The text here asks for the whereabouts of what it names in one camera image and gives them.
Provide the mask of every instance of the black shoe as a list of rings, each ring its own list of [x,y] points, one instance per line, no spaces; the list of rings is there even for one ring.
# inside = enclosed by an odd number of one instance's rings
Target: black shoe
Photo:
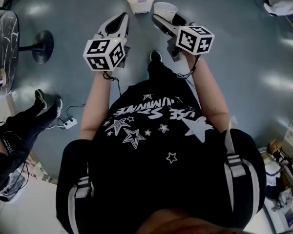
[[[152,50],[150,53],[150,61],[153,60],[159,60],[160,62],[162,62],[162,55],[157,50]]]
[[[57,116],[56,116],[56,118],[58,118],[58,117],[60,117],[61,110],[63,108],[63,101],[62,101],[61,97],[57,96],[54,104],[57,106]]]
[[[41,89],[37,89],[35,91],[35,98],[39,99],[43,103],[43,109],[47,109],[48,104],[45,101],[45,99],[43,98],[43,92],[41,91]]]

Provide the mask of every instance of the white star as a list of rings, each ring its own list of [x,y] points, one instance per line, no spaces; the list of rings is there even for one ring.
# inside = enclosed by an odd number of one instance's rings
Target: white star
[[[109,123],[111,123],[109,120],[103,124],[104,127],[106,127]]]
[[[125,132],[128,134],[127,137],[124,139],[123,143],[126,142],[131,142],[131,144],[133,145],[133,147],[135,149],[137,149],[138,144],[139,144],[139,140],[146,140],[146,138],[144,138],[143,136],[141,136],[139,134],[139,129],[135,130],[135,131],[131,131],[127,128],[124,128]]]
[[[169,131],[168,126],[167,126],[167,125],[163,125],[163,124],[161,124],[161,127],[160,127],[158,130],[159,130],[159,131],[162,131],[163,134],[164,134],[166,131]]]
[[[174,162],[174,161],[177,161],[177,158],[176,158],[176,153],[174,154],[171,154],[171,153],[168,153],[168,157],[166,158],[170,163]]]
[[[149,129],[147,129],[147,130],[145,131],[145,135],[146,135],[146,136],[150,136],[151,133],[152,133],[152,132],[151,132]]]
[[[150,99],[152,99],[152,95],[144,95],[143,100],[145,100],[146,98],[150,98]]]
[[[106,131],[107,130],[110,130],[110,129],[112,129],[112,128],[114,128],[114,132],[115,132],[115,136],[117,136],[117,134],[119,133],[119,131],[120,131],[120,129],[122,128],[122,127],[130,127],[126,122],[125,122],[125,120],[126,120],[127,118],[123,118],[123,119],[120,119],[120,120],[114,120],[114,123],[112,124],[112,125],[110,125],[107,129],[106,129]]]
[[[195,121],[186,118],[181,120],[189,127],[189,131],[186,132],[185,136],[195,135],[202,143],[205,142],[205,131],[214,129],[211,125],[206,124],[204,116],[199,117]]]
[[[183,103],[183,102],[180,100],[180,97],[175,96],[175,98],[177,98],[181,103]]]
[[[127,118],[127,120],[128,120],[129,122],[134,121],[133,117],[130,117],[130,116]]]

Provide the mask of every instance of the fiducial marker cube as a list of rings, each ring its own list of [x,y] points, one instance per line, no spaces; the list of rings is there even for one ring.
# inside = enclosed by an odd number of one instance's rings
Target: fiducial marker cube
[[[215,35],[203,26],[180,26],[177,46],[193,55],[208,53]]]
[[[89,40],[83,57],[92,71],[113,71],[125,57],[121,38]]]

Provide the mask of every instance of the extension cord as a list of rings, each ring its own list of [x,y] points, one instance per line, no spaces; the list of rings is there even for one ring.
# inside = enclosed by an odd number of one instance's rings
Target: extension cord
[[[72,126],[75,126],[76,124],[77,124],[77,120],[73,117],[72,119],[64,123],[64,127],[66,129],[70,129]]]

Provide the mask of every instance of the paper cup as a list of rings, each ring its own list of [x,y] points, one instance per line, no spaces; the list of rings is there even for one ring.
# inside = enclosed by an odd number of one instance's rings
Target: paper cup
[[[165,18],[167,21],[172,21],[176,15],[178,8],[167,2],[157,2],[154,4],[154,13]]]

